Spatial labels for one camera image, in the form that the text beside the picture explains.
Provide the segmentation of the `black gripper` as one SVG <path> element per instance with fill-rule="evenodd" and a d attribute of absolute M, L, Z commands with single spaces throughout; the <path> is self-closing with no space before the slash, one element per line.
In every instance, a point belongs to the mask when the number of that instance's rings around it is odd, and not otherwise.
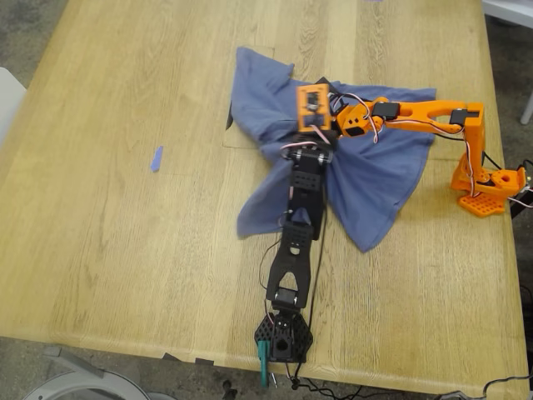
<path fill-rule="evenodd" d="M 291 149 L 304 148 L 317 151 L 335 151 L 338 136 L 333 131 L 311 130 L 294 132 L 291 136 Z"/>

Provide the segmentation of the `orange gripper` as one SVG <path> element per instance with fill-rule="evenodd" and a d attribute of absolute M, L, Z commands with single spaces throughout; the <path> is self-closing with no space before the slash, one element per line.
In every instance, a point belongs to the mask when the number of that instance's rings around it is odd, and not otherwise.
<path fill-rule="evenodd" d="M 336 87 L 325 77 L 321 77 L 316 84 L 326 84 L 329 90 Z M 343 137 L 357 137 L 371 133 L 375 138 L 381 131 L 381 118 L 372 115 L 375 102 L 359 102 L 350 105 L 341 102 L 341 106 L 335 113 L 335 127 Z"/>

